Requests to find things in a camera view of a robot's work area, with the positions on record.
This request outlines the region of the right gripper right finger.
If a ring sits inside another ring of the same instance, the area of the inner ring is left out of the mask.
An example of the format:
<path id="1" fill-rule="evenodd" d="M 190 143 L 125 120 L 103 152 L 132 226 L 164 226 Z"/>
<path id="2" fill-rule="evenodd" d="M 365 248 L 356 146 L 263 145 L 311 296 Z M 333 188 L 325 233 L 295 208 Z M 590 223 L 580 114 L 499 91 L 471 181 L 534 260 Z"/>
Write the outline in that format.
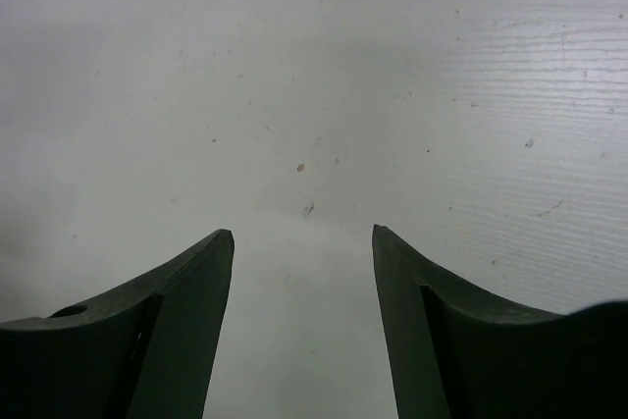
<path id="1" fill-rule="evenodd" d="M 627 304 L 567 315 L 473 285 L 375 226 L 372 249 L 401 418 L 623 418 Z"/>

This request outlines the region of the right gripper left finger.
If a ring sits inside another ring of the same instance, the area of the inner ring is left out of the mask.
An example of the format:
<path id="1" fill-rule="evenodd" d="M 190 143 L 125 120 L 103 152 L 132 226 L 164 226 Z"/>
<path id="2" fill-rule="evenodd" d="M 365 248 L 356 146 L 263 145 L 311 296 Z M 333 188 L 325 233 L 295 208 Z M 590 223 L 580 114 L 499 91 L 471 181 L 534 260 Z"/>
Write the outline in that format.
<path id="1" fill-rule="evenodd" d="M 233 259 L 218 230 L 49 317 L 2 323 L 2 417 L 202 417 Z"/>

